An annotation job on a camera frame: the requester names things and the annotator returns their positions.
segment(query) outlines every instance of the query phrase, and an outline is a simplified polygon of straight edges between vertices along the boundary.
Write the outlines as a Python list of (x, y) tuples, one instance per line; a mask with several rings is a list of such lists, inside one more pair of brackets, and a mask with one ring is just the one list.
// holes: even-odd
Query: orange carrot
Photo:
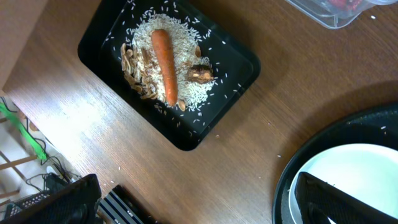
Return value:
[(169, 105), (174, 106), (177, 103), (178, 87), (171, 38), (166, 30), (157, 29), (152, 32), (151, 41), (162, 72), (166, 100)]

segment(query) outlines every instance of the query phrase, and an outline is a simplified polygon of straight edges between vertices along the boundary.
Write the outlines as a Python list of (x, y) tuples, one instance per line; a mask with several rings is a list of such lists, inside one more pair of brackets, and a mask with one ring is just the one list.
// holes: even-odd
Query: uncooked rice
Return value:
[(155, 65), (146, 69), (147, 74), (152, 78), (155, 84), (155, 86), (152, 87), (153, 91), (157, 92), (158, 100), (165, 102), (163, 77), (151, 42), (151, 33), (155, 29), (166, 30), (172, 39), (175, 73), (178, 84), (178, 99), (184, 100), (186, 107), (194, 110), (197, 108), (198, 104), (207, 100), (207, 91), (211, 90), (215, 81), (199, 84), (186, 80), (185, 75), (190, 68), (187, 62), (191, 62), (192, 65), (209, 66), (210, 61), (208, 57), (196, 57), (195, 49), (198, 43), (195, 37), (197, 31), (195, 29), (188, 29), (186, 26), (179, 23), (177, 19), (171, 18), (165, 14), (156, 14), (136, 29), (132, 43), (134, 47), (137, 47), (138, 51), (138, 56), (134, 59), (137, 60), (138, 69), (134, 69), (134, 77), (136, 80), (141, 80), (140, 70), (145, 70), (144, 59), (141, 52), (141, 48), (144, 48), (150, 55), (153, 65)]

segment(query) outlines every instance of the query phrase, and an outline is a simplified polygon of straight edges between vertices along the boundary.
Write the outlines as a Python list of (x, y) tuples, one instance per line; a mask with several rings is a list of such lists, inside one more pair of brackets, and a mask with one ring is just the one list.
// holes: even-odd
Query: black tray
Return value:
[(398, 150), (398, 104), (378, 106), (348, 116), (308, 140), (291, 158), (278, 181), (272, 222), (294, 224), (288, 190), (296, 173), (309, 159), (329, 148), (353, 143), (377, 144)]
[[(102, 0), (79, 44), (78, 55), (91, 71), (169, 141), (179, 149), (189, 151), (199, 145), (212, 127), (237, 102), (258, 77), (261, 68), (258, 58), (252, 52), (196, 10), (190, 3), (183, 0), (168, 1), (167, 4), (164, 2), (160, 0), (135, 2)], [(135, 4), (134, 10), (131, 10), (133, 3)], [(178, 12), (174, 11), (174, 3), (176, 3)], [(162, 6), (164, 11), (166, 7), (169, 7), (169, 11), (163, 13), (181, 19), (183, 22), (187, 16), (191, 21), (194, 21), (196, 17), (200, 22), (189, 24), (201, 35), (207, 34), (211, 29), (210, 38), (203, 39), (203, 42), (199, 42), (199, 46), (202, 55), (210, 58), (215, 76), (219, 79), (217, 79), (218, 85), (208, 92), (208, 94), (214, 93), (214, 96), (209, 96), (205, 105), (200, 108), (202, 116), (198, 116), (199, 111), (188, 112), (186, 110), (184, 116), (181, 117), (180, 115), (183, 113), (180, 110), (166, 108), (158, 100), (140, 99), (138, 93), (130, 89), (121, 71), (120, 46), (126, 41), (126, 37), (129, 40), (132, 39), (132, 35), (127, 35), (126, 29), (135, 29), (136, 24), (141, 23), (140, 17), (146, 10), (153, 7), (157, 13), (160, 13)], [(156, 103), (162, 107), (162, 112), (155, 109)], [(199, 119), (200, 122), (194, 123), (195, 119)]]

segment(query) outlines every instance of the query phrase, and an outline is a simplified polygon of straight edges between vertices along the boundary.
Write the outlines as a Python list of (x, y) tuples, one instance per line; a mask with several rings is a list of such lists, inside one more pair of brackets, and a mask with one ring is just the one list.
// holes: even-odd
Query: wood grain surface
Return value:
[(120, 182), (164, 223), (272, 223), (279, 176), (310, 136), (398, 100), (398, 4), (328, 30), (285, 1), (192, 1), (262, 72), (183, 152), (79, 61), (99, 2), (50, 0), (4, 91), (82, 174), (98, 175), (103, 194)]
[(0, 96), (47, 0), (0, 0)]

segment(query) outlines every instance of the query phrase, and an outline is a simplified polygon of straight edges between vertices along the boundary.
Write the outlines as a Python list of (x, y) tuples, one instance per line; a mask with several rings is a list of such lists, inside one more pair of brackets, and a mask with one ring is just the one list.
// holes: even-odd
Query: brown mushroom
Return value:
[(199, 84), (208, 83), (214, 80), (213, 73), (207, 65), (194, 65), (186, 74), (188, 81)]

